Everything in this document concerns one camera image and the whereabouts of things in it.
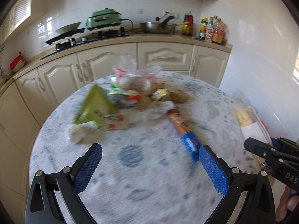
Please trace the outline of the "person's right hand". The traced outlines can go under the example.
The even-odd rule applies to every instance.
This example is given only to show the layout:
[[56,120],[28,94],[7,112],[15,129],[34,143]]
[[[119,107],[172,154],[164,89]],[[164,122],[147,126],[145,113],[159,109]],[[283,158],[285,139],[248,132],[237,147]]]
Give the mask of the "person's right hand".
[[276,222],[283,221],[287,215],[287,211],[294,211],[298,204],[298,195],[290,195],[291,188],[285,186],[285,190],[280,198],[280,203],[276,209]]

